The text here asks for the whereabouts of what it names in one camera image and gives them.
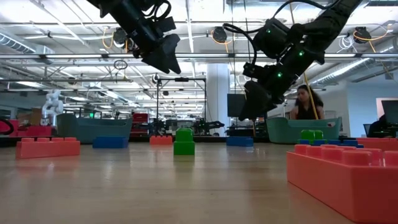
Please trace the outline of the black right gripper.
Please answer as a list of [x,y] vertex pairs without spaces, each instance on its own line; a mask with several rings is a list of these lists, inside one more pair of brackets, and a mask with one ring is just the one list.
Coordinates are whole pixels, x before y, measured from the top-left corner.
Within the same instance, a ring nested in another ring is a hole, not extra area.
[[284,93],[307,68],[304,58],[280,59],[273,65],[265,65],[261,75],[261,84],[255,81],[245,83],[246,101],[239,120],[255,120],[265,115],[285,101]]

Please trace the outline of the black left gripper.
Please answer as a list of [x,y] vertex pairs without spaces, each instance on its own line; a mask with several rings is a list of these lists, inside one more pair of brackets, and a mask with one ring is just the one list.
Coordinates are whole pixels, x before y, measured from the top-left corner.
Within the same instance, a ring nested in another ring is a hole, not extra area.
[[180,74],[175,50],[180,42],[177,34],[162,37],[160,21],[153,17],[129,17],[124,30],[132,41],[131,53],[135,58],[164,72]]

